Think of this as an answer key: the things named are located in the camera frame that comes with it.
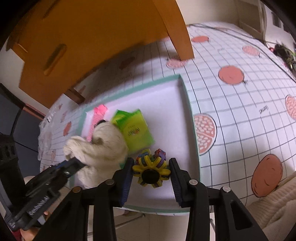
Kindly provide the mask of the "person's left hand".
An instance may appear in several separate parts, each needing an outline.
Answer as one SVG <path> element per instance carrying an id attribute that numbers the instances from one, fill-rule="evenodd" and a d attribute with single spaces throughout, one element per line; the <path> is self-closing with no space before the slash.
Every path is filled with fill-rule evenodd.
<path id="1" fill-rule="evenodd" d="M 43 217 L 45 218 L 45 220 L 47 220 L 50 217 L 50 215 L 51 213 L 49 211 L 45 211 Z M 20 229 L 21 236 L 25 241 L 32 241 L 37 235 L 38 231 L 39 228 L 33 226 L 28 230 Z"/>

